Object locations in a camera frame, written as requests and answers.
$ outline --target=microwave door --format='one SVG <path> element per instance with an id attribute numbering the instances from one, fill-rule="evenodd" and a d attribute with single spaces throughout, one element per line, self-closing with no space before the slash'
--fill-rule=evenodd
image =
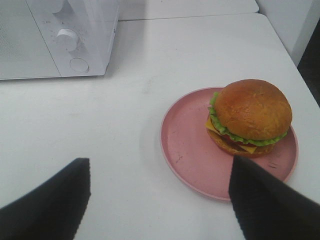
<path id="1" fill-rule="evenodd" d="M 60 73 L 24 0 L 0 0 L 0 80 Z"/>

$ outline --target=microwave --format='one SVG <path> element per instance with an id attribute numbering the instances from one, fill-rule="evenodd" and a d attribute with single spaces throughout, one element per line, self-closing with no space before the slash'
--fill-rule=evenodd
<path id="1" fill-rule="evenodd" d="M 106 73 L 117 0 L 0 0 L 0 80 Z"/>

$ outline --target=white table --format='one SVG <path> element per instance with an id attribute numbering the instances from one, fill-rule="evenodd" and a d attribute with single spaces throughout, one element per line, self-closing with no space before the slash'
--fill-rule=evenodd
<path id="1" fill-rule="evenodd" d="M 239 14 L 120 22 L 106 76 L 1 81 L 0 207 L 89 157 L 76 240 L 243 240 L 230 203 L 172 173 L 159 134 L 182 95 L 248 78 L 289 100 L 299 158 L 288 184 L 320 202 L 319 107 L 267 18 Z"/>
<path id="2" fill-rule="evenodd" d="M 255 0 L 119 0 L 119 20 L 257 13 Z"/>

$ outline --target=bottom bun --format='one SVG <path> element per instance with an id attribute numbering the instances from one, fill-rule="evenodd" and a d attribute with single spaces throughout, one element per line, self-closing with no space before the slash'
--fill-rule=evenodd
<path id="1" fill-rule="evenodd" d="M 257 158 L 267 155 L 275 146 L 274 144 L 270 144 L 267 146 L 258 146 L 254 153 L 250 153 L 232 142 L 225 141 L 221 136 L 209 129 L 207 129 L 207 132 L 210 138 L 218 145 L 219 148 L 231 155 L 239 155 L 247 158 Z"/>

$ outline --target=hamburger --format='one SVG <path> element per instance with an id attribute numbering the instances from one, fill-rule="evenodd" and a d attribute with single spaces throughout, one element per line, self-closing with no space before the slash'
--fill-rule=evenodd
<path id="1" fill-rule="evenodd" d="M 292 110 L 273 84 L 258 79 L 233 82 L 214 92 L 205 127 L 225 152 L 248 158 L 264 156 L 287 135 Z"/>

